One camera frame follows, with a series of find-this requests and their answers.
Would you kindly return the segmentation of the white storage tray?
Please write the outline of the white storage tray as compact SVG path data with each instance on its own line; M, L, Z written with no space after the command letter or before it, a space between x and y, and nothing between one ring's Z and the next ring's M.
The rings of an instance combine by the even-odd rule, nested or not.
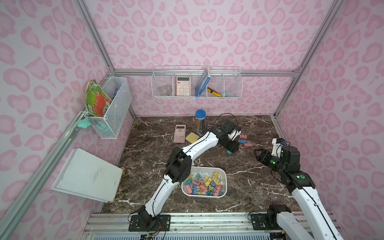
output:
M227 174L220 168L192 167L182 183L182 192L187 197L219 199L227 191Z

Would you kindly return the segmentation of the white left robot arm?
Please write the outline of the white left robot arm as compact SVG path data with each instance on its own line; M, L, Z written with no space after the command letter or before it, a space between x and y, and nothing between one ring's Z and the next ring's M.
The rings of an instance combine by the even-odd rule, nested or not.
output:
M150 200L138 209L140 223L146 231L151 231L155 227L158 215L172 191L190 175L194 160L217 145L234 153L240 145L236 141L240 134L241 128L227 120L221 126L211 128L195 143L183 148L175 147L172 150L161 184Z

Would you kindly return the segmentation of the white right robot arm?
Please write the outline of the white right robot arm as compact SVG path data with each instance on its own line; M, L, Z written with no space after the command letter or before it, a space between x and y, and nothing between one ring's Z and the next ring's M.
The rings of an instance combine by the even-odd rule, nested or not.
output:
M301 171L301 154L296 147L278 144L275 151L256 149L254 153L258 162L280 175L281 182L300 206L312 232L309 233L298 222L286 205L268 208L266 221L270 228L281 228L292 240L343 239L323 206L312 178Z

